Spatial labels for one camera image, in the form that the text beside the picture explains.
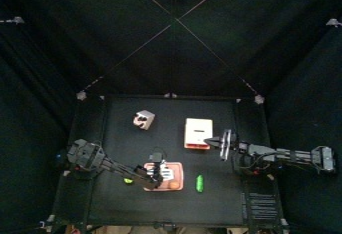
black curtain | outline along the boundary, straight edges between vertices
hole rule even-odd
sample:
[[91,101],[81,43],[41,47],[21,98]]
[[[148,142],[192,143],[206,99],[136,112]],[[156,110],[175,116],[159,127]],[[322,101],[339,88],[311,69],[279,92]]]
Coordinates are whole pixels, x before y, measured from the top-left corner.
[[[272,144],[342,153],[342,29],[331,27],[268,97]],[[291,169],[280,178],[287,220],[303,233],[342,233],[342,177]]]
[[238,98],[254,96],[242,79],[268,95],[342,9],[342,0],[10,1],[77,91],[104,76],[91,93]]
[[[12,19],[0,0],[0,19]],[[75,91],[31,39],[29,25],[0,23],[0,232],[28,233],[52,210],[53,162],[65,148]]]

orange box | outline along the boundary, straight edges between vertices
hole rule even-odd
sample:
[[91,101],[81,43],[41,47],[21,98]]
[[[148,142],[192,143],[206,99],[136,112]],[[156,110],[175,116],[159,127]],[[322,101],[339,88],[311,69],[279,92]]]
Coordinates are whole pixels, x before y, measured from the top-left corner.
[[[148,190],[144,188],[145,191],[176,191],[183,189],[183,166],[179,162],[165,162],[165,167],[173,171],[173,179],[165,180],[161,182],[161,185],[157,187],[157,189]],[[145,163],[144,168],[152,169],[153,163]],[[175,182],[179,184],[177,187],[173,187],[173,189],[169,188],[169,185],[173,185]]]

black enclosure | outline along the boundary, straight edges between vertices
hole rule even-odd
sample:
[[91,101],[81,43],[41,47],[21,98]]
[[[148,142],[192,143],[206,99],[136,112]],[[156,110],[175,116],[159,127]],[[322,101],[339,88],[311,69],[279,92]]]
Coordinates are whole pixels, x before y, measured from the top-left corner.
[[[132,125],[132,115],[141,108],[156,114],[148,131]],[[63,174],[52,210],[55,229],[71,223],[80,230],[85,225],[171,224],[270,226],[278,231],[283,214],[276,182],[266,176],[239,176],[235,152],[222,161],[219,150],[185,149],[187,118],[211,119],[218,135],[231,128],[243,140],[268,144],[263,107],[254,100],[91,96],[79,103],[69,144],[79,138],[95,142],[112,160],[131,166],[149,162],[152,152],[160,152],[168,162],[183,165],[183,188],[144,191],[107,171],[91,179],[77,172]],[[204,178],[200,193],[199,174]]]
[[[0,0],[0,232],[40,232],[39,221],[51,214],[56,154],[75,131],[81,91],[88,98],[149,96],[173,104],[185,96],[238,99],[247,105],[242,112],[266,112],[264,129],[246,132],[255,143],[267,145],[270,136],[274,147],[308,151],[327,145],[340,154],[342,26],[326,25],[331,18],[342,22],[340,2]],[[169,93],[176,98],[160,99]],[[219,112],[208,111],[203,107],[203,114]],[[115,112],[105,114],[112,123]],[[254,126],[252,119],[240,121]],[[159,142],[167,139],[160,133]],[[278,181],[292,233],[342,233],[340,175],[291,168]]]

green cylinder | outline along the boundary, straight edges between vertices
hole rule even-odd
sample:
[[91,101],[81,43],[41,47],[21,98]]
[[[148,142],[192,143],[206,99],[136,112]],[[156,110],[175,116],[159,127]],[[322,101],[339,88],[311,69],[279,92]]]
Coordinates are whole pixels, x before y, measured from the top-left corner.
[[196,178],[196,191],[200,193],[203,192],[204,189],[204,178],[203,175],[200,174]]

black table surface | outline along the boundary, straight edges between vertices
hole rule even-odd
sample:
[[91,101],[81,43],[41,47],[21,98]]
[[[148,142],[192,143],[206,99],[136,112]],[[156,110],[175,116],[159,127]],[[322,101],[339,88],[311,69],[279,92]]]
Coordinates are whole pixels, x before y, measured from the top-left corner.
[[[141,110],[156,115],[148,130],[132,124],[133,114]],[[80,103],[69,140],[100,141],[107,155],[132,167],[149,162],[151,153],[161,151],[168,162],[183,165],[184,187],[172,192],[147,192],[137,184],[125,185],[121,177],[107,171],[91,185],[69,176],[68,182],[64,181],[68,188],[60,185],[55,202],[61,218],[71,218],[73,222],[85,220],[95,225],[243,224],[240,177],[232,171],[231,160],[220,161],[219,150],[184,148],[187,118],[211,119],[214,136],[220,136],[224,128],[234,128],[246,140],[268,143],[263,110],[251,100],[236,103],[236,100],[105,97]],[[195,189],[199,174],[204,177],[202,193]],[[81,185],[91,194],[83,194]],[[60,203],[71,204],[73,210],[79,207],[85,214],[72,215]]]

